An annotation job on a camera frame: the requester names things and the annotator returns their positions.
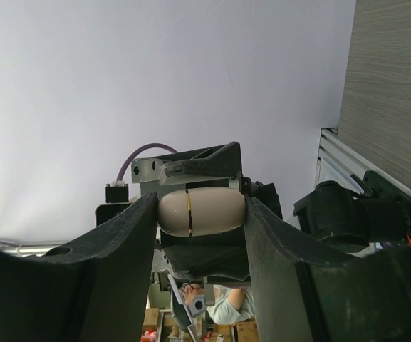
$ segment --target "white panel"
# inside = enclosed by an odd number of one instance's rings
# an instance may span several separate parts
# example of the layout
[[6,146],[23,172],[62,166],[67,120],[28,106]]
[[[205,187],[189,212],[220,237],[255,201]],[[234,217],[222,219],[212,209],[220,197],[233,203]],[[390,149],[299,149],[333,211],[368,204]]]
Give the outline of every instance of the white panel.
[[154,141],[239,141],[291,212],[338,123],[354,6],[0,0],[0,238],[91,229],[104,184]]

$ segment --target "person's arm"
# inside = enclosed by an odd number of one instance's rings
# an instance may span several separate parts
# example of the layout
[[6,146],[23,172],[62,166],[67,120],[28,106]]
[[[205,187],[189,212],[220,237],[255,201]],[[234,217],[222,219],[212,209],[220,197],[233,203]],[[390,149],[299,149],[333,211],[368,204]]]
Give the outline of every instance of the person's arm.
[[238,311],[245,300],[245,296],[246,289],[233,289],[227,297],[227,301]]

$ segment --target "wood grain surface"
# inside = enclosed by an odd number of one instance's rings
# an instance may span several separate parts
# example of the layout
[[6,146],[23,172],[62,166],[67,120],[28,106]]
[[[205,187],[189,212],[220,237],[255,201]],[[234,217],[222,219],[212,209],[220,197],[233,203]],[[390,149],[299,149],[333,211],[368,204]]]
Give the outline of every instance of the wood grain surface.
[[411,1],[357,0],[338,139],[411,188]]

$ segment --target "person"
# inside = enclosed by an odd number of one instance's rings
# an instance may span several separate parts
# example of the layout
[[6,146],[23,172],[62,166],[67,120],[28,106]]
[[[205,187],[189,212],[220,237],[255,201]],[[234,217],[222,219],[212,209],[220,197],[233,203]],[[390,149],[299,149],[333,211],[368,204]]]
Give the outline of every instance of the person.
[[[214,305],[207,311],[215,324],[232,325],[255,316],[254,297],[251,288],[228,289],[214,285]],[[187,284],[180,289],[184,302],[191,304],[194,296],[204,294],[199,284]]]

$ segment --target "t-shirt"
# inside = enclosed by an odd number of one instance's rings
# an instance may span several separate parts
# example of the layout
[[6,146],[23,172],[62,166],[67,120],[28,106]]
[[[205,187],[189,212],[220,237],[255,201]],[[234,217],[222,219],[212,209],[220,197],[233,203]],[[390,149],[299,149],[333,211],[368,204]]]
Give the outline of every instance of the t-shirt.
[[246,290],[240,310],[236,310],[227,300],[232,289],[219,285],[214,288],[219,289],[220,294],[214,300],[214,305],[207,307],[207,311],[215,324],[234,324],[255,316],[253,291],[250,287]]

